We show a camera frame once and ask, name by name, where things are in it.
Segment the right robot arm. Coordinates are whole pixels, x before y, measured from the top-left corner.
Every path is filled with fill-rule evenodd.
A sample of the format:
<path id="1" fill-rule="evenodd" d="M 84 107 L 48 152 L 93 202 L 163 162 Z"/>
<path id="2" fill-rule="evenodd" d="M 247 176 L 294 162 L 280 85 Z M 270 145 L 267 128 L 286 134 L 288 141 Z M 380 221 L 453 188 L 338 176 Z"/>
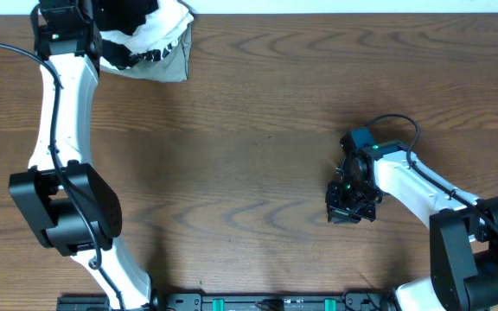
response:
<path id="1" fill-rule="evenodd" d="M 391 195 L 430 235 L 430 276 L 398 286 L 383 309 L 488 310 L 498 306 L 498 197 L 464 192 L 399 141 L 376 143 L 366 127 L 340 141 L 341 179 L 326 193 L 328 220 L 374 221 Z"/>

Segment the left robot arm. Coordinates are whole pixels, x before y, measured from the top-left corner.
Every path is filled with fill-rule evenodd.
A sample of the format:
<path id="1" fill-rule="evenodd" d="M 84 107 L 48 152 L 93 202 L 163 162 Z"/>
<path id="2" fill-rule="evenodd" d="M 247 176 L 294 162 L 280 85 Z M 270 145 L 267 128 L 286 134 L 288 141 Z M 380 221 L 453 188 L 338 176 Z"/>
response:
<path id="1" fill-rule="evenodd" d="M 9 191 L 45 248 L 89 271 L 109 310 L 148 310 L 151 280 L 120 234 L 118 196 L 92 164 L 91 112 L 102 39 L 90 1 L 40 1 L 31 11 L 41 63 L 41 121 L 28 169 Z"/>

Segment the black t-shirt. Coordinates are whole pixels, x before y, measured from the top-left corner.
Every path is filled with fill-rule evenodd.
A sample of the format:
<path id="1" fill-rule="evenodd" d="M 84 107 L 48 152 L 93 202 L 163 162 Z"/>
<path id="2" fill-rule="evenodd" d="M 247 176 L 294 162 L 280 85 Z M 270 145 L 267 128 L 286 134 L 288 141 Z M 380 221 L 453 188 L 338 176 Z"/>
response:
<path id="1" fill-rule="evenodd" d="M 146 23 L 146 16 L 159 8 L 157 0 L 93 1 L 93 20 L 100 31 L 118 30 L 133 35 Z"/>

